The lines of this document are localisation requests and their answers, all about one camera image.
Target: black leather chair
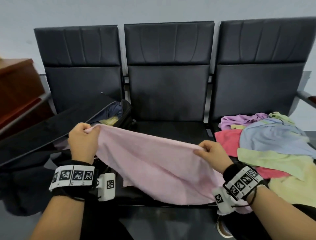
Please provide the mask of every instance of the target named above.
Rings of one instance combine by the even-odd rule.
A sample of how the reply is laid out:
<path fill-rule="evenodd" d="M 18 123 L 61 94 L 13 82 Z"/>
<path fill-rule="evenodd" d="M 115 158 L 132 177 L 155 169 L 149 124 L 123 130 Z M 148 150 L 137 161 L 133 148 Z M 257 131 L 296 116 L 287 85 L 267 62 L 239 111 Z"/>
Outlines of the black leather chair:
<path fill-rule="evenodd" d="M 315 39 L 316 18 L 223 21 L 209 123 L 226 115 L 288 115 Z"/>
<path fill-rule="evenodd" d="M 134 131 L 198 144 L 214 22 L 126 24 Z"/>
<path fill-rule="evenodd" d="M 117 25 L 34 32 L 57 113 L 101 92 L 124 97 Z"/>

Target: chair armrest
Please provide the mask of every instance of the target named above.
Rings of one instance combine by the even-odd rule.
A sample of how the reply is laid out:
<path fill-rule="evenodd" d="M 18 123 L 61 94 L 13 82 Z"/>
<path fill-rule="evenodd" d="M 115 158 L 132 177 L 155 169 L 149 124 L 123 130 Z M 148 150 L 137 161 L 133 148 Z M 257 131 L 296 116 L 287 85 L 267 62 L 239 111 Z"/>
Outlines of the chair armrest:
<path fill-rule="evenodd" d="M 302 99 L 304 102 L 311 105 L 313 108 L 316 108 L 316 96 L 312 96 L 311 94 L 305 91 L 298 91 L 297 96 Z"/>
<path fill-rule="evenodd" d="M 0 135 L 4 133 L 7 129 L 12 127 L 14 124 L 22 120 L 26 115 L 35 110 L 42 103 L 46 102 L 50 97 L 50 92 L 44 93 L 38 98 L 31 100 L 20 108 L 15 109 L 13 112 L 7 114 L 3 117 L 3 119 L 0 119 L 0 127 L 3 126 L 0 129 Z"/>

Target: light blue towel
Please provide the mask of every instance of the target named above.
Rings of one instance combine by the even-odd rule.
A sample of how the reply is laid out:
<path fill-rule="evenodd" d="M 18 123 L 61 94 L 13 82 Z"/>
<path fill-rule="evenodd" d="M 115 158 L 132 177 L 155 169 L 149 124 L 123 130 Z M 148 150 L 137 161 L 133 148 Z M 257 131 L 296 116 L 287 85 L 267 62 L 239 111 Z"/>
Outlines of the light blue towel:
<path fill-rule="evenodd" d="M 306 143 L 302 130 L 290 122 L 271 117 L 247 126 L 241 132 L 239 145 L 249 150 L 307 155 L 316 159 L 316 150 Z"/>

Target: purple towel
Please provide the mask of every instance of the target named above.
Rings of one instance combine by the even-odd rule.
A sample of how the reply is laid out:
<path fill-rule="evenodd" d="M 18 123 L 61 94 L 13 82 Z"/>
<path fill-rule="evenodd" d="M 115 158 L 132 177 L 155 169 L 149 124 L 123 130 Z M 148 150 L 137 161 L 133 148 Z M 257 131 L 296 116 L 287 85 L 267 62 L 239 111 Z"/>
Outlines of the purple towel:
<path fill-rule="evenodd" d="M 254 122 L 260 121 L 267 117 L 269 117 L 269 115 L 263 112 L 256 113 L 255 115 L 252 115 L 252 116 L 247 116 L 247 115 L 225 116 L 225 117 L 222 117 L 221 123 L 218 125 L 218 127 L 221 128 L 222 130 L 226 130 L 226 129 L 230 129 L 230 126 L 233 124 L 248 126 Z"/>

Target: gray wall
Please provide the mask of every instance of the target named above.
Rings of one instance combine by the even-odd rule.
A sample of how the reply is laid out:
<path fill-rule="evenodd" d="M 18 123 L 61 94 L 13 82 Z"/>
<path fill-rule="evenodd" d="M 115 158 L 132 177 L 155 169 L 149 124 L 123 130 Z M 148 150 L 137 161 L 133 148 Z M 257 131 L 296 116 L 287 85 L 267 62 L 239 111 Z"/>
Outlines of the gray wall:
<path fill-rule="evenodd" d="M 314 15 L 315 0 L 1 0 L 0 56 L 32 58 L 38 72 L 44 73 L 33 28 L 118 24 L 126 73 L 124 23 L 214 20 L 213 49 L 216 49 L 218 26 L 222 20 Z M 214 57 L 215 54 L 211 60 L 212 70 Z M 312 71 L 315 66 L 314 47 L 305 70 Z M 305 90 L 316 95 L 313 73 Z M 306 103 L 299 102 L 292 118 L 303 130 L 316 130 L 313 121 L 316 111 Z"/>

